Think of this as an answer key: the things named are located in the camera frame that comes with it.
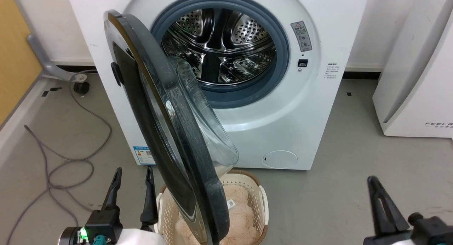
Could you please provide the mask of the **yellow wooden panel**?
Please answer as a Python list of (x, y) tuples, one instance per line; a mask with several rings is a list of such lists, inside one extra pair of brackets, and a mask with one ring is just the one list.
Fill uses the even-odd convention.
[(41, 72), (30, 33), (16, 0), (0, 0), (0, 127)]

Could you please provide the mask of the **round white filter cover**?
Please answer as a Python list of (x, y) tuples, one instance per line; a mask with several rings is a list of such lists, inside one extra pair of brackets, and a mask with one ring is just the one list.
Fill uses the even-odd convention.
[(284, 150), (272, 151), (263, 157), (263, 163), (269, 168), (292, 168), (297, 162), (298, 158), (294, 153)]

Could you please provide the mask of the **black caster wheel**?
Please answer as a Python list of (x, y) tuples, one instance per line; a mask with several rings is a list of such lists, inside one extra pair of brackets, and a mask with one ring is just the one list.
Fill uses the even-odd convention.
[(85, 82), (76, 82), (73, 84), (73, 90), (76, 93), (85, 95), (90, 90), (90, 84), (89, 84), (89, 82), (86, 82), (86, 81)]

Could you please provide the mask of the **white front-load washing machine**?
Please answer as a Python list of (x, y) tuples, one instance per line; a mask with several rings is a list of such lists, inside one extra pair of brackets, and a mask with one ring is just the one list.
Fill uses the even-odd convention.
[[(115, 9), (121, 14), (133, 14), (151, 33), (159, 14), (177, 0), (69, 1), (135, 159), (133, 147), (147, 146), (143, 136), (139, 135), (139, 126), (132, 116), (130, 104), (126, 102), (126, 94), (120, 93), (113, 72), (107, 68), (113, 59), (107, 55), (104, 13)], [(269, 168), (263, 163), (265, 154), (284, 150), (298, 158), (292, 168), (286, 169), (309, 170), (367, 0), (254, 1), (277, 17), (288, 38), (289, 62), (285, 75), (274, 90), (254, 103), (235, 108), (214, 108), (210, 105), (238, 150), (239, 167)], [(307, 27), (312, 45), (310, 51), (300, 51), (290, 25), (297, 21), (304, 21)], [(297, 66), (300, 58), (309, 60), (307, 67)]]

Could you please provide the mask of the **black round washer door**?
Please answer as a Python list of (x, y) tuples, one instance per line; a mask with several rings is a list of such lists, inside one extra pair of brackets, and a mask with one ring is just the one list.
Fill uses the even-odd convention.
[(236, 147), (187, 61), (165, 55), (132, 14), (106, 11), (104, 30), (113, 75), (183, 220), (201, 245), (220, 245), (230, 227), (220, 177)]

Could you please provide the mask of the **white air purifier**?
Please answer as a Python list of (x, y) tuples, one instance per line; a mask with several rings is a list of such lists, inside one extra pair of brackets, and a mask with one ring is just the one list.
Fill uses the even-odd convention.
[(453, 0), (415, 0), (372, 97), (383, 134), (453, 139)]

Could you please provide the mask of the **stainless steel washer drum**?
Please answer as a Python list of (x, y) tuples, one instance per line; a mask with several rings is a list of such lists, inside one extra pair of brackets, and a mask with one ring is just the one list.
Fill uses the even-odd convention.
[(207, 8), (178, 18), (162, 39), (164, 52), (183, 58), (208, 86), (235, 86), (270, 68), (276, 46), (265, 27), (239, 11)]

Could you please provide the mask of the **pink fluffy plush fabric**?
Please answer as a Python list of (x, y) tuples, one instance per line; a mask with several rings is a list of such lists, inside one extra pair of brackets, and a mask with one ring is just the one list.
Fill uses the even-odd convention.
[(248, 205), (249, 192), (240, 185), (224, 185), (229, 208), (230, 227), (219, 245), (253, 245), (259, 232), (254, 227), (254, 212)]

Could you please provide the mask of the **grey metal stand leg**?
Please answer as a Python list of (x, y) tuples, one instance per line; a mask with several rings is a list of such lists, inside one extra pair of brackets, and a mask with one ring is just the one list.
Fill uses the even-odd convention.
[(42, 67), (42, 71), (40, 76), (48, 79), (57, 79), (61, 81), (67, 82), (76, 82), (76, 83), (83, 83), (87, 80), (86, 73), (92, 72), (93, 69), (83, 70), (80, 72), (68, 72), (64, 69), (61, 69), (57, 65), (55, 65), (50, 58), (48, 57), (47, 53), (45, 52), (44, 48), (42, 47), (41, 43), (37, 39), (35, 35), (28, 35), (27, 42), (31, 47), (31, 50), (35, 54), (39, 64)]

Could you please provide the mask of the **grey rubber door gasket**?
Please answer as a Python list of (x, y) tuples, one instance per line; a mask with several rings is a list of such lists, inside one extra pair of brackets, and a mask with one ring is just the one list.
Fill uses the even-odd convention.
[(159, 14), (150, 31), (163, 49), (163, 36), (173, 22), (188, 12), (207, 8), (247, 14), (265, 27), (276, 46), (273, 63), (258, 78), (235, 86), (208, 86), (197, 80), (207, 100), (214, 108), (242, 107), (261, 100), (281, 82), (289, 63), (289, 41), (283, 27), (277, 17), (261, 4), (254, 0), (177, 0)]

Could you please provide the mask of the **grey warning sticker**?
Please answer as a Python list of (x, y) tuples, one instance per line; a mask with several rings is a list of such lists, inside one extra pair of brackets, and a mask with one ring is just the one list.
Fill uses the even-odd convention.
[(297, 21), (290, 24), (299, 44), (300, 52), (312, 50), (312, 43), (304, 21)]

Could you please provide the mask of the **cream plastic laundry basket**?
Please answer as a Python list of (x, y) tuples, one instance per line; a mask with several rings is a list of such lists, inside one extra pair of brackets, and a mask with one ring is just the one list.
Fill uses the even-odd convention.
[[(231, 170), (220, 178), (223, 185), (240, 185), (249, 192), (248, 205), (254, 212), (254, 227), (259, 238), (253, 245), (260, 245), (268, 232), (269, 205), (264, 188), (259, 180), (247, 171)], [(200, 244), (184, 223), (173, 197), (163, 186), (157, 196), (159, 222), (154, 230), (163, 235), (168, 245), (206, 245)]]

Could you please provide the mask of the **blue energy label sticker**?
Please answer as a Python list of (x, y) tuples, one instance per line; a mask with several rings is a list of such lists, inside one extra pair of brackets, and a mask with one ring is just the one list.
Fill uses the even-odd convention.
[(138, 165), (156, 165), (148, 147), (134, 146), (135, 160)]

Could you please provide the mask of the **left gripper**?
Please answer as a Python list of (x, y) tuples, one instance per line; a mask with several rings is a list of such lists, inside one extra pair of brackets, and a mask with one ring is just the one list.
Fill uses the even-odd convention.
[(140, 229), (123, 229), (117, 193), (120, 189), (122, 168), (115, 171), (100, 210), (92, 211), (85, 227), (67, 227), (58, 245), (168, 245), (164, 237), (151, 232), (151, 226), (159, 222), (156, 191), (152, 166), (147, 167), (146, 194)]

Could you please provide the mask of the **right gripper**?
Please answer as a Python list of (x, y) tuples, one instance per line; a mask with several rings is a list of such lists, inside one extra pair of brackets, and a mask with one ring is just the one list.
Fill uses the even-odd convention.
[(393, 245), (411, 240), (415, 245), (453, 245), (453, 225), (447, 225), (438, 216), (424, 218), (415, 212), (409, 215), (409, 224), (386, 192), (378, 177), (367, 178), (369, 201), (375, 235), (366, 237), (363, 245)]

